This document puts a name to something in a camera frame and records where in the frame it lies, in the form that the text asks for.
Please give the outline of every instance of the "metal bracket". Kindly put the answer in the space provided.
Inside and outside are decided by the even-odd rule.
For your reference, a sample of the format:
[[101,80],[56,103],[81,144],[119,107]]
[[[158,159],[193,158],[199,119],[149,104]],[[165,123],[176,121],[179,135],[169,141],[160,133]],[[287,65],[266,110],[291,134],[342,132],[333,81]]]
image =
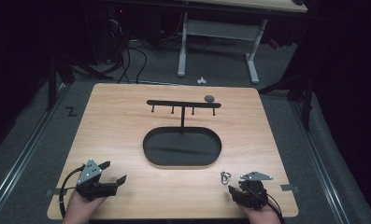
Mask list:
[[292,191],[293,193],[297,193],[299,192],[299,188],[297,186],[293,186],[293,185],[281,185],[281,190],[282,191]]
[[241,179],[249,180],[249,181],[258,181],[258,180],[272,180],[273,176],[271,175],[264,175],[257,171],[252,171],[249,174],[241,175]]

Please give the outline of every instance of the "table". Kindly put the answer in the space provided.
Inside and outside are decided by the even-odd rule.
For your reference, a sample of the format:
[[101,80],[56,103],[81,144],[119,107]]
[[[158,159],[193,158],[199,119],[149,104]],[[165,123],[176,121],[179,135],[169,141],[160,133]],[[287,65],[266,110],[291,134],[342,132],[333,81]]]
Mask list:
[[[151,113],[147,100],[204,102],[212,95],[216,116],[210,109],[186,110],[185,126],[206,127],[221,139],[218,159],[208,166],[158,166],[143,151],[145,135],[153,128],[179,126],[180,108],[156,106]],[[111,161],[100,179],[111,183],[127,175],[116,196],[109,197],[94,214],[95,219],[142,218],[239,218],[244,214],[232,201],[221,171],[232,174],[228,185],[238,187],[240,176],[251,171],[272,175],[263,181],[279,203],[283,216],[294,217],[298,208],[259,93],[252,88],[97,84],[78,127],[73,146],[57,188],[65,177],[94,159]],[[75,186],[78,176],[68,180]],[[58,196],[51,200],[48,217],[60,219]]]
[[[232,7],[255,7],[259,9],[273,9],[273,10],[284,10],[290,12],[306,13],[307,8],[305,5],[298,6],[292,2],[292,0],[189,0],[189,2],[204,3],[204,4],[215,4]],[[261,38],[264,34],[264,29],[267,23],[267,19],[263,19],[261,24],[258,25],[244,25],[234,24],[226,22],[214,22],[214,21],[199,21],[199,20],[188,20],[188,13],[184,13],[183,24],[182,24],[182,44],[179,52],[178,60],[178,76],[184,77],[186,70],[186,55],[187,55],[187,35],[204,35],[211,37],[231,38],[239,40],[252,41],[253,45],[250,49],[250,53],[245,55],[247,66],[249,68],[251,82],[253,84],[259,83],[257,71],[255,69],[254,57]]]

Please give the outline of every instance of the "metal clip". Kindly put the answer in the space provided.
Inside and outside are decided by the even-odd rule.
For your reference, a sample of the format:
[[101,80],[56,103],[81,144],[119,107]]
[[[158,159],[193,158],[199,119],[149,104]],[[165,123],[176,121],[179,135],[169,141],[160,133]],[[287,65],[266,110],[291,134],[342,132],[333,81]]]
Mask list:
[[226,185],[229,183],[229,179],[231,178],[231,174],[225,172],[225,171],[222,171],[221,172],[221,182],[223,185]]

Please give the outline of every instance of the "desk leg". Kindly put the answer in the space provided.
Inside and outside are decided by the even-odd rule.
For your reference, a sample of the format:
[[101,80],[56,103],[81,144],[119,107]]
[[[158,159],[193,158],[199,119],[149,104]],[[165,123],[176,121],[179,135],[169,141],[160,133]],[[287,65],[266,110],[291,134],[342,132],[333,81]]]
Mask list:
[[188,32],[188,12],[185,12],[184,22],[183,22],[183,27],[182,27],[182,46],[181,46],[181,52],[179,53],[179,62],[178,62],[178,76],[179,77],[185,77],[187,32]]
[[257,52],[258,46],[261,42],[262,35],[264,34],[264,28],[266,26],[266,23],[267,23],[267,20],[263,20],[261,22],[261,25],[258,28],[257,34],[255,36],[255,41],[254,41],[254,46],[252,47],[252,51],[251,53],[246,54],[247,66],[249,67],[251,82],[253,84],[259,83],[259,78],[258,78],[257,71],[255,69],[255,64],[254,64],[254,57],[255,57],[255,53]]

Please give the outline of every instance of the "black metal bar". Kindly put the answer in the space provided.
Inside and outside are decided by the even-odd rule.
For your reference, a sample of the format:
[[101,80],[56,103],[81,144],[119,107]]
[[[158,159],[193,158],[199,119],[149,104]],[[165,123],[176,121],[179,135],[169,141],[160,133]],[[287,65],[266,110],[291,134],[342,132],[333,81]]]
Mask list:
[[148,100],[148,105],[164,105],[164,106],[185,106],[185,107],[199,107],[199,108],[220,108],[219,103],[196,103],[196,102],[180,102],[180,101],[158,101]]
[[185,106],[181,108],[181,128],[179,129],[180,133],[184,133],[185,126]]

